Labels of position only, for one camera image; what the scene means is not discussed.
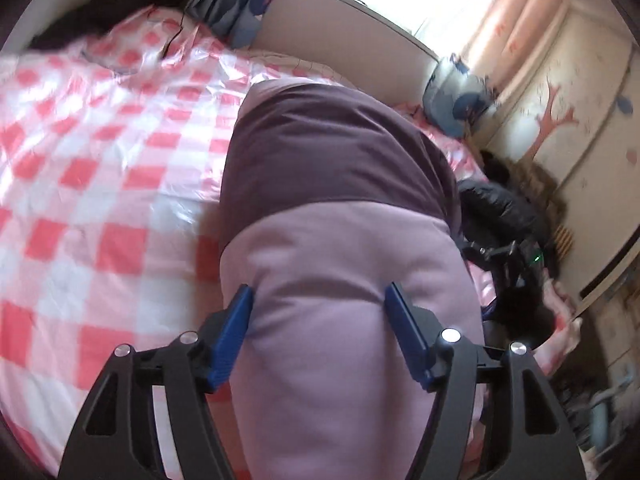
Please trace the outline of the lilac purple jacket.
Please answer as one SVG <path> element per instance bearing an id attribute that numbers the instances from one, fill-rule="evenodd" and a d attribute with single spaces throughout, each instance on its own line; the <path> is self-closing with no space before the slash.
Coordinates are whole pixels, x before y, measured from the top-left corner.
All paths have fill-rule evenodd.
<path id="1" fill-rule="evenodd" d="M 360 91 L 263 81 L 239 110 L 219 220 L 222 294 L 255 295 L 231 375 L 250 474 L 404 478 L 434 399 L 409 374 L 386 287 L 483 338 L 442 151 Z"/>

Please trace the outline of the black clothes pile at headboard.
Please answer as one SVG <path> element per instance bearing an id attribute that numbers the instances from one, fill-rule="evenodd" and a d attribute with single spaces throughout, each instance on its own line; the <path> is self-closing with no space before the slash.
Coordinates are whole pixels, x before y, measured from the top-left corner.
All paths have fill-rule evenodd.
<path id="1" fill-rule="evenodd" d="M 55 51 L 85 36 L 103 36 L 115 25 L 148 6 L 180 9 L 186 0 L 89 0 L 65 13 L 32 38 L 28 50 Z"/>

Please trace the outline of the grey blue desk chair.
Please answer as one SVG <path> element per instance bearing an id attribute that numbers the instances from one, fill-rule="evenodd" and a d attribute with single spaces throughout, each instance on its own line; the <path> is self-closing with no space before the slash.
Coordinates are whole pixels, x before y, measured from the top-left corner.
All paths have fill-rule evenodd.
<path id="1" fill-rule="evenodd" d="M 585 451 L 593 450 L 597 456 L 610 452 L 620 442 L 622 430 L 616 424 L 614 399 L 624 393 L 634 381 L 628 374 L 606 390 L 593 393 L 574 411 L 576 438 Z"/>

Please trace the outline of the black puffer jacket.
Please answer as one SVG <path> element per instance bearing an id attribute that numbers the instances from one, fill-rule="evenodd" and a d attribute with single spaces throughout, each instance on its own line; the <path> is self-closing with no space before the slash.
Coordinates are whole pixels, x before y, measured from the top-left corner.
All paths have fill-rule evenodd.
<path id="1" fill-rule="evenodd" d="M 552 278 L 559 275 L 559 260 L 546 216 L 526 198 L 492 182 L 465 179 L 458 182 L 462 233 L 486 248 L 516 240 L 532 240 L 542 251 Z"/>

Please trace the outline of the brown fur garment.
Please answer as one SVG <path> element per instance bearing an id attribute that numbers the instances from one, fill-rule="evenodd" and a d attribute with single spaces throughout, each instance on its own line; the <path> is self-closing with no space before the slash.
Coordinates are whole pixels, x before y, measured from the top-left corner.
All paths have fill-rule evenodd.
<path id="1" fill-rule="evenodd" d="M 558 182 L 543 166 L 536 162 L 514 162 L 502 159 L 487 150 L 480 150 L 484 173 L 517 192 L 544 214 L 550 226 L 559 262 L 566 258 L 574 245 L 574 236 L 564 224 L 566 200 L 559 191 Z"/>

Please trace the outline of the white wardrobe with tree decal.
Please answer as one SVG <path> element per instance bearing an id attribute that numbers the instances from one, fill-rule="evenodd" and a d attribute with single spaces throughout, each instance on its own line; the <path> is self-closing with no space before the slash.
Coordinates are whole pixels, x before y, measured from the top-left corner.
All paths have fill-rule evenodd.
<path id="1" fill-rule="evenodd" d="M 490 116 L 478 142 L 526 154 L 558 185 L 573 245 L 561 280 L 588 301 L 637 255 L 639 50 L 605 21 L 570 10 L 526 87 Z"/>

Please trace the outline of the blue cartoon pillow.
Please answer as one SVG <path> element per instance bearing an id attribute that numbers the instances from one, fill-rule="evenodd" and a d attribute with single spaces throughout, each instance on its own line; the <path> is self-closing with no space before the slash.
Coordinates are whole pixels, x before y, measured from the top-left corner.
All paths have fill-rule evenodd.
<path id="1" fill-rule="evenodd" d="M 471 72 L 457 55 L 442 58 L 427 81 L 422 108 L 427 121 L 454 140 L 462 140 L 498 93 L 488 77 Z"/>

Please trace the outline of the pink checked plastic bed cover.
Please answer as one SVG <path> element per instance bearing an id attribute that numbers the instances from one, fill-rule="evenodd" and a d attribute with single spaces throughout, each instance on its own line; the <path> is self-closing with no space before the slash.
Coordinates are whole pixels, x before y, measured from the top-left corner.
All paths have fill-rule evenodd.
<path id="1" fill-rule="evenodd" d="M 62 479 L 74 423 L 114 349 L 165 347 L 229 307 L 236 293 L 221 290 L 219 203 L 233 129 L 254 84 L 292 78 L 360 91 L 326 67 L 233 53 L 200 24 L 152 6 L 102 39 L 2 58 L 3 478 Z M 478 175 L 464 146 L 412 108 L 392 110 L 442 151 L 457 189 Z M 547 378 L 571 344 L 550 335 L 527 349 Z M 256 479 L 231 375 L 206 403 L 231 479 Z M 165 391 L 152 396 L 163 479 L 185 479 Z M 480 479 L 488 403 L 477 386 L 457 479 Z"/>

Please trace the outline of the pink curtain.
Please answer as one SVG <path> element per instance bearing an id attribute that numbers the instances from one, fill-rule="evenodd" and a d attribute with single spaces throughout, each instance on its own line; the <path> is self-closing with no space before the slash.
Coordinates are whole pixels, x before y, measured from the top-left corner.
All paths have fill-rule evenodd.
<path id="1" fill-rule="evenodd" d="M 471 72 L 500 93 L 560 13 L 565 0 L 492 0 L 460 58 Z"/>

